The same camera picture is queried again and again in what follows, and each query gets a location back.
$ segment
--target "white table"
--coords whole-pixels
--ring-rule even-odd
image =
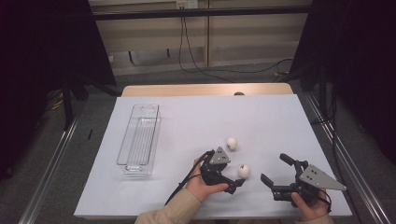
[[[116,164],[135,104],[158,104],[162,117],[160,137],[150,177],[132,178]],[[238,149],[230,152],[225,140],[233,136]],[[279,159],[286,153],[307,160],[333,176],[296,95],[184,96],[118,98],[110,122],[81,195],[75,216],[85,218],[136,217],[160,209],[192,167],[193,160],[212,148],[223,147],[231,163],[222,172],[236,179],[237,168],[247,164],[251,176],[234,195],[211,195],[195,218],[297,217],[287,202],[275,202],[260,181],[261,173],[276,185],[294,181],[295,171]],[[340,191],[328,190],[332,216],[351,216]]]

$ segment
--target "person's hand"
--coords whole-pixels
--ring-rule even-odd
[[[228,184],[217,184],[213,186],[208,186],[201,177],[201,165],[197,165],[192,172],[192,179],[187,183],[186,189],[191,192],[200,202],[203,202],[207,196],[212,193],[222,192],[228,188]]]
[[[318,196],[326,200],[325,191],[320,190]],[[291,198],[300,209],[301,221],[310,221],[327,215],[327,204],[321,200],[314,199],[310,204],[306,204],[297,192],[293,192]]]

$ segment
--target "beige sleeve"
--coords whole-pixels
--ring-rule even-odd
[[[182,189],[163,209],[140,214],[135,224],[189,223],[200,206],[201,203],[193,194]]]
[[[296,221],[296,224],[333,224],[332,218],[329,215],[319,217],[311,221]]]

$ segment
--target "clear plastic container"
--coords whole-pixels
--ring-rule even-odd
[[[160,124],[158,105],[134,105],[117,160],[126,175],[151,175]]]

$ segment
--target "electrical cable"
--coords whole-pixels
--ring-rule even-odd
[[[121,96],[122,95],[121,91],[113,90],[113,89],[109,88],[108,86],[105,86],[105,85],[101,84],[100,82],[94,80],[93,78],[86,77],[80,73],[75,73],[75,72],[73,72],[73,75],[74,75],[74,77],[77,77],[82,82],[89,83],[92,86],[94,86],[96,89],[103,91],[111,96]]]
[[[217,76],[208,74],[206,72],[230,72],[230,73],[241,73],[241,74],[255,74],[255,73],[268,71],[268,70],[270,70],[270,69],[272,69],[274,67],[278,67],[283,62],[292,61],[292,59],[284,59],[284,60],[281,60],[281,61],[277,62],[274,65],[271,65],[270,67],[267,67],[267,68],[264,68],[264,69],[260,69],[260,70],[256,70],[256,71],[237,71],[237,70],[230,70],[230,69],[202,69],[202,68],[199,68],[198,65],[196,64],[196,62],[195,62],[195,60],[193,58],[192,52],[191,52],[191,45],[190,45],[190,39],[189,39],[189,35],[188,35],[186,19],[185,18],[181,18],[181,23],[182,24],[181,24],[180,47],[179,47],[179,51],[178,51],[178,62],[179,62],[180,68],[183,71],[185,71],[185,72],[188,72],[188,73],[200,72],[200,73],[202,73],[202,74],[204,74],[206,76],[219,78],[219,79],[222,79],[222,80],[225,80],[225,81],[233,83],[233,81],[231,81],[229,79],[226,79],[226,78],[223,78],[223,77],[217,77]],[[190,56],[192,58],[192,62],[194,64],[195,68],[197,69],[197,71],[188,71],[181,64],[181,59],[180,59],[181,56],[180,55],[181,55],[181,48],[182,48],[182,45],[183,45],[183,35],[184,35],[184,33],[186,34],[186,39],[187,39],[187,42],[188,42],[189,52],[190,52]]]
[[[190,45],[190,40],[189,40],[189,35],[188,35],[188,32],[187,32],[186,18],[184,18],[184,17],[181,18],[181,41],[180,41],[180,48],[179,48],[179,50],[178,50],[178,63],[179,63],[179,65],[180,65],[181,70],[183,70],[183,71],[185,71],[185,72],[188,72],[188,73],[195,73],[195,72],[191,72],[191,71],[188,71],[188,70],[184,69],[183,66],[181,65],[180,52],[181,52],[181,47],[182,47],[182,44],[183,44],[183,33],[184,33],[184,28],[183,28],[183,27],[185,27],[185,29],[186,29],[186,31],[185,31],[185,32],[186,32],[186,38],[187,38],[187,43],[188,43],[188,45],[189,45],[189,52],[190,52],[190,56],[191,56],[192,62],[193,62],[193,64],[194,64],[194,66],[198,69],[198,71],[195,71],[195,72],[201,72],[202,74],[204,74],[204,75],[206,75],[206,76],[208,76],[208,77],[215,77],[215,78],[219,78],[219,79],[221,79],[221,80],[224,80],[224,81],[233,83],[233,81],[231,81],[231,80],[229,80],[229,79],[227,79],[227,78],[224,78],[224,77],[217,77],[217,76],[210,75],[210,74],[204,72],[203,70],[201,70],[201,69],[198,67],[198,65],[196,64],[196,62],[195,62],[195,60],[194,60],[194,57],[192,56],[191,45]]]
[[[276,66],[276,77],[274,78],[274,80],[272,80],[272,83],[276,83],[280,80],[280,72],[279,72],[279,67],[278,67],[278,63],[275,64]]]
[[[195,167],[197,167],[197,165],[203,161],[205,159],[206,156],[213,154],[213,151],[207,151],[206,153],[204,153],[198,160],[197,162],[192,166],[192,169],[189,171],[189,173],[186,175],[186,177],[183,179],[183,181],[181,181],[181,183],[178,183],[177,188],[173,191],[173,193],[171,194],[171,196],[169,197],[169,199],[166,201],[165,205],[167,205],[171,199],[173,199],[173,197],[175,197],[175,195],[187,184],[187,182],[189,182],[189,180],[194,176],[191,176],[192,172],[194,172]]]
[[[320,191],[322,191],[324,194],[326,194],[326,196],[329,198],[329,201],[326,201],[325,199],[320,198],[319,196],[317,196],[317,198],[326,203],[327,204],[327,213],[330,213],[332,211],[332,198],[330,197],[330,195],[324,191],[323,189],[319,189]]]
[[[64,95],[62,94],[62,91],[57,93],[56,95],[52,96],[50,100],[53,100],[55,96],[58,96],[58,99],[53,103],[51,106],[47,107],[44,111],[49,111],[49,110],[55,110],[61,106],[61,104],[64,102]]]
[[[59,94],[61,94],[62,93],[62,90],[58,90],[58,92],[56,92],[56,91],[51,91],[50,93],[49,93],[49,95],[47,96],[47,102],[48,101],[51,101],[51,100],[53,100],[55,97],[57,97]]]
[[[335,93],[335,87],[332,86],[332,100],[327,109],[327,114],[329,114],[330,116],[328,116],[327,118],[323,118],[322,116],[320,116],[319,118],[312,120],[310,124],[315,125],[315,124],[322,124],[329,122],[330,120],[334,119],[336,111],[337,111],[336,93]]]
[[[197,177],[197,176],[200,176],[200,175],[193,175],[193,176],[190,176],[189,180],[191,180],[191,179],[193,179],[194,177]]]
[[[338,171],[337,173],[339,174],[339,179],[341,180],[342,183],[345,183],[345,179],[344,179],[344,176],[343,176],[343,174],[341,172],[341,167],[340,167],[339,160],[338,160],[338,157],[337,157],[337,153],[336,153],[336,150],[335,150],[335,144],[336,144],[335,141],[336,141],[336,136],[337,136],[337,132],[336,132],[336,129],[335,129],[336,128],[336,126],[335,126],[336,125],[336,123],[335,123],[335,112],[337,110],[336,97],[337,97],[336,89],[335,89],[334,86],[332,86],[332,104],[331,104],[331,109],[332,109],[332,155],[333,155],[333,157],[335,159],[335,166],[336,166],[337,171]],[[361,222],[361,217],[359,216],[358,211],[356,210],[356,205],[355,205],[355,202],[353,201],[353,199],[352,199],[352,197],[350,195],[349,189],[346,190],[346,194],[347,194],[350,202],[352,203],[352,206],[353,206],[353,208],[354,208],[354,210],[356,212],[356,217],[358,218],[359,223],[362,223]]]

